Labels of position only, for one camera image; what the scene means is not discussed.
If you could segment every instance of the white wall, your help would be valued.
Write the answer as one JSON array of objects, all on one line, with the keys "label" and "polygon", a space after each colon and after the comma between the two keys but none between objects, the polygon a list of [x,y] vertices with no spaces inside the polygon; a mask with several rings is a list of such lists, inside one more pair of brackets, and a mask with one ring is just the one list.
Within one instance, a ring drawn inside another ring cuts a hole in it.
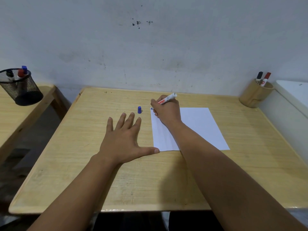
[{"label": "white wall", "polygon": [[0,0],[0,68],[27,65],[70,101],[84,85],[239,95],[260,70],[308,81],[307,4]]}]

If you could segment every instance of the white paper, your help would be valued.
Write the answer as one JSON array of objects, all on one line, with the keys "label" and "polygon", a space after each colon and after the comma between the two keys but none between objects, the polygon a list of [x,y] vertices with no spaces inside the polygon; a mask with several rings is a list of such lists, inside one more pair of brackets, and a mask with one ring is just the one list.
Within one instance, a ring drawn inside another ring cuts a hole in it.
[{"label": "white paper", "polygon": [[[193,131],[219,150],[230,150],[209,108],[180,108],[181,119]],[[168,128],[151,110],[154,147],[160,151],[179,151]]]}]

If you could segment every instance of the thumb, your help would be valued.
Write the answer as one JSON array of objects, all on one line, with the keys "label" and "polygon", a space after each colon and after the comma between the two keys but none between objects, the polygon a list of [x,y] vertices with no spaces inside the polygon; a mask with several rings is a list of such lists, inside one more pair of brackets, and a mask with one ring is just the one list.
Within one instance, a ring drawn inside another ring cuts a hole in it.
[{"label": "thumb", "polygon": [[159,108],[160,108],[160,104],[157,103],[156,100],[154,100],[154,99],[151,100],[151,105],[152,105],[152,107],[153,107],[156,111],[158,111]]},{"label": "thumb", "polygon": [[145,155],[152,155],[159,153],[159,149],[156,147],[139,147],[138,149],[138,157],[142,157]]}]

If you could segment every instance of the table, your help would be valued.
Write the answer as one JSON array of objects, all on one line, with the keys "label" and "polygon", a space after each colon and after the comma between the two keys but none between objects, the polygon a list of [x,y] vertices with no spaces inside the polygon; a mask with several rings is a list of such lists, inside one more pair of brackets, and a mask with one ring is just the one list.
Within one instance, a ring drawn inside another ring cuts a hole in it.
[{"label": "table", "polygon": [[19,106],[0,87],[0,163],[2,163],[14,148],[16,139],[24,134],[36,122],[48,105],[63,119],[67,112],[60,97],[60,92],[54,85],[38,84],[43,93],[43,99],[29,106]]},{"label": "table", "polygon": [[[107,119],[122,112],[142,118],[140,146],[153,146],[150,100],[162,92],[83,89],[13,199],[13,214],[42,213],[96,154]],[[308,207],[308,168],[260,109],[237,97],[182,94],[181,107],[208,107],[230,150],[223,151],[284,207]],[[137,114],[137,107],[143,112]],[[204,210],[203,198],[180,151],[123,164],[98,204],[101,211]]]}]

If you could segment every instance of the desk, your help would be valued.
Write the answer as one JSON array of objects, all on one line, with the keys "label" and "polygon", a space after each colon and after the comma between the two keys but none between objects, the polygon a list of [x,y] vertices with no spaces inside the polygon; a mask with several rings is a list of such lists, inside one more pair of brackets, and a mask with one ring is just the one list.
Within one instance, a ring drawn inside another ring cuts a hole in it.
[{"label": "desk", "polygon": [[63,119],[67,112],[59,92],[54,85],[38,84],[43,93],[43,99],[29,106],[19,106],[0,87],[0,163],[2,163],[14,148],[15,140],[36,122],[48,105]]},{"label": "desk", "polygon": [[[98,152],[109,116],[117,122],[122,112],[135,112],[135,119],[142,118],[139,145],[153,146],[150,100],[161,94],[83,89],[19,189],[9,211],[42,213]],[[230,147],[223,152],[284,207],[308,207],[308,168],[259,109],[247,108],[232,96],[178,93],[177,99],[181,107],[210,109]],[[137,114],[138,106],[143,109],[141,114]],[[101,211],[210,208],[179,151],[160,152],[123,164],[109,186],[102,195]]]}]

